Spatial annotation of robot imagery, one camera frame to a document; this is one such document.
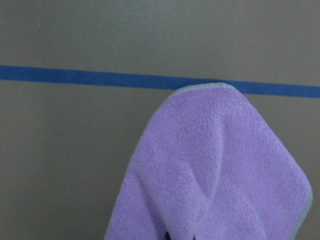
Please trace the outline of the purple microfiber cloth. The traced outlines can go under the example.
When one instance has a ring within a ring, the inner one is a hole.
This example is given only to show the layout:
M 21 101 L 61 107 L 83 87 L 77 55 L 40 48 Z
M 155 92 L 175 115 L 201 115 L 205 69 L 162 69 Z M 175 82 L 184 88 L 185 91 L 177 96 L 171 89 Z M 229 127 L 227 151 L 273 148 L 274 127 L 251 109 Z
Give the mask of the purple microfiber cloth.
M 225 83 L 180 88 L 128 163 L 107 240 L 293 240 L 313 192 L 250 102 Z

